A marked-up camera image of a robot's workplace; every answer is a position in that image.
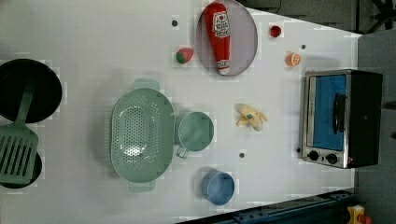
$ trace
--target toy banana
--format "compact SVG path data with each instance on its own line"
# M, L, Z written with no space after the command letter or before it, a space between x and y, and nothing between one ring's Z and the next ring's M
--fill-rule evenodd
M262 121L268 121L268 118L262 113L257 111L255 108L249 105L242 105L239 109L239 113L242 114L242 117L238 120L236 125L250 125L256 132L262 130Z

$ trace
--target toaster oven window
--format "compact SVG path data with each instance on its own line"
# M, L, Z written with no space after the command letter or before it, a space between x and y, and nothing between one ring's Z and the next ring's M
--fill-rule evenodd
M345 99L347 92L347 76L319 76L311 77L309 108L311 111L308 122L308 135L311 147L320 147L330 150L342 151L344 148L344 133L340 127L340 120L345 115Z

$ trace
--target black pan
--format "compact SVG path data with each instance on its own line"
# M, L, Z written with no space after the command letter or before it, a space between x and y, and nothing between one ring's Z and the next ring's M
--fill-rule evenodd
M52 115L62 100L62 85L45 64L17 59L0 66L0 115L14 121L29 76L37 78L35 95L26 123L36 123Z

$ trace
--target cup handle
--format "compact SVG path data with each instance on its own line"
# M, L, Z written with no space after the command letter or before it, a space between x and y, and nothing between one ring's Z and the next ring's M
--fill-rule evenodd
M184 147L178 147L176 153L181 159L186 159L189 155L189 151Z
M154 189L156 180L152 180L147 183L133 183L129 182L129 191L132 193L147 192Z

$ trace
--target ketchup label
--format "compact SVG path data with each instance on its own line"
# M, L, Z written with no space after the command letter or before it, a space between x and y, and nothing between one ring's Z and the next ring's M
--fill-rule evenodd
M217 12L213 16L213 32L217 37L227 37L230 35L230 23L226 11Z
M229 66L230 66L230 62L228 60L221 60L218 62L218 68L225 68Z

